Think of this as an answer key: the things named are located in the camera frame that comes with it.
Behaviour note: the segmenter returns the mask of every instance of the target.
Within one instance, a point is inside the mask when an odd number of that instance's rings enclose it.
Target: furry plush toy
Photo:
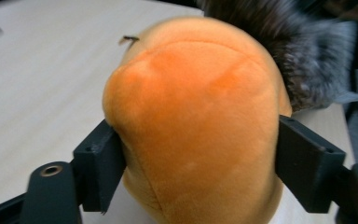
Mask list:
[[[294,111],[354,100],[346,84],[355,25],[319,17],[313,2],[197,0],[205,16],[241,28],[269,51]]]
[[[205,18],[165,21],[132,39],[103,93],[128,191],[158,223],[268,223],[282,194],[279,115],[292,114],[269,52]]]

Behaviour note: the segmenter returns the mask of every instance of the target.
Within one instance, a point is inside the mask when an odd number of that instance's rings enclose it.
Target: orange velvet fabric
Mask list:
[[[165,21],[139,38],[103,93],[128,191],[158,223],[268,223],[282,193],[279,114],[292,113],[275,62],[213,19]]]

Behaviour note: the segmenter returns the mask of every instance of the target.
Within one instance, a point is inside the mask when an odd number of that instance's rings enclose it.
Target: white surface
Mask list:
[[[123,35],[201,12],[145,0],[49,0],[0,3],[0,203],[24,191],[29,174],[72,151],[103,119],[103,86],[127,46]],[[342,108],[299,119],[350,152]],[[333,223],[306,214],[287,190],[271,223]],[[109,212],[84,223],[154,223],[120,185]]]

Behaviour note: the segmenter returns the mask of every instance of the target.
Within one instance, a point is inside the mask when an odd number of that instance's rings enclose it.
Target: screw hole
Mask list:
[[[46,167],[42,170],[40,173],[41,176],[47,177],[58,174],[60,171],[62,171],[62,166],[59,165],[52,165],[49,167]]]

